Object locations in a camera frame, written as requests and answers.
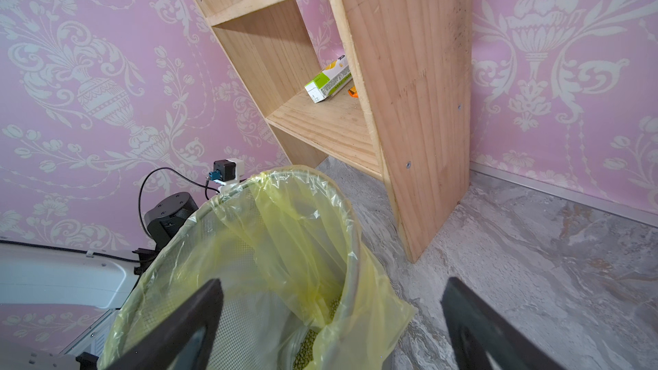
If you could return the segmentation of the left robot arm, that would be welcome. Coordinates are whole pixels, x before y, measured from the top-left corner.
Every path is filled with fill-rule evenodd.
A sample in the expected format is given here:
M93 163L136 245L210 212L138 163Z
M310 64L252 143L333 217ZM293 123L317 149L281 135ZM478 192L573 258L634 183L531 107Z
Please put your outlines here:
M160 251L198 210L193 197L180 192L146 213L147 235L156 249L130 255L1 241L3 305L83 305L118 309Z

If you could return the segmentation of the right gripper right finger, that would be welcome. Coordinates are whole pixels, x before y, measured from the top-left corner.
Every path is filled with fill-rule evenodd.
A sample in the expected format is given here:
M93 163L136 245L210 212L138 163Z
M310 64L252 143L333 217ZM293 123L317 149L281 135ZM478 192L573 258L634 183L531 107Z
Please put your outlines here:
M450 277L441 306L459 369L561 369L458 277Z

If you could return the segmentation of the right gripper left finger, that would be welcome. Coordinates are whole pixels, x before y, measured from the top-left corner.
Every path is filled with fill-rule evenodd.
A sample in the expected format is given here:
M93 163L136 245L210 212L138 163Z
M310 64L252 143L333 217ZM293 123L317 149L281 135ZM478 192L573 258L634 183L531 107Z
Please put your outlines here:
M102 354L104 369L205 369L224 305L219 279L211 279L132 346L137 312L151 279L140 279L119 310Z

